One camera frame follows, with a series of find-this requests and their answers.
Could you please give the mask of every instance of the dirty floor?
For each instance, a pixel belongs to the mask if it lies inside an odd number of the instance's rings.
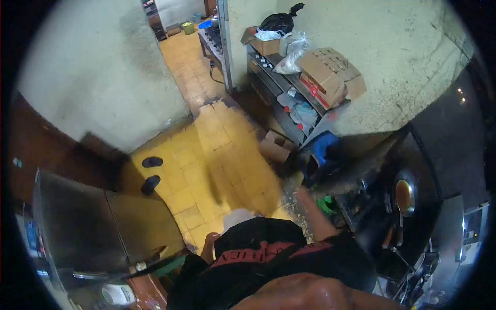
[[[295,185],[274,174],[258,151],[261,128],[210,78],[198,35],[177,34],[161,42],[161,49],[194,119],[135,151],[124,167],[122,190],[141,194],[143,180],[159,175],[154,194],[165,201],[185,243],[198,254],[205,236],[222,233],[224,216],[237,208],[292,219],[305,231],[294,201]],[[222,80],[215,70],[214,78]],[[149,156],[162,158],[163,165],[143,168]]]

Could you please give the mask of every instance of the black garbage bag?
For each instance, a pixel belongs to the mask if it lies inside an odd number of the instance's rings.
[[[293,17],[296,17],[296,12],[301,10],[303,8],[304,4],[303,3],[298,3],[297,5],[293,6],[288,13],[279,13],[279,14],[272,14],[268,16],[266,19],[263,20],[262,24],[260,25],[260,29],[262,30],[272,30],[272,31],[278,31],[281,30],[284,32],[284,34],[289,33],[293,31],[293,27],[295,26],[293,23]]]

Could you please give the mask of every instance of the refrigerator door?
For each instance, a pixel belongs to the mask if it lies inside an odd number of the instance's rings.
[[[72,271],[127,269],[124,247],[102,189],[38,170],[33,217],[56,287],[82,286]]]
[[[166,257],[185,247],[164,202],[111,191],[106,191],[106,195],[131,264],[150,259],[165,246]]]

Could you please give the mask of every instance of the slipper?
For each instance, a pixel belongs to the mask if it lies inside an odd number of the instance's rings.
[[[162,158],[157,156],[147,157],[141,163],[145,168],[159,167],[164,163]]]
[[[158,183],[160,183],[160,177],[158,175],[148,177],[145,183],[141,186],[141,192],[145,195],[153,194],[153,191],[155,190],[155,187],[157,187]]]

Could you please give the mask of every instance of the box lid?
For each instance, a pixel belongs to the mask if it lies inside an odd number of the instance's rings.
[[[309,51],[298,65],[326,91],[335,92],[345,84],[351,100],[354,100],[367,90],[362,74],[333,48]]]
[[[243,45],[248,44],[248,42],[251,40],[257,39],[257,37],[255,36],[257,27],[259,26],[248,27],[247,29],[245,29],[245,32],[241,36],[241,43],[243,43]]]

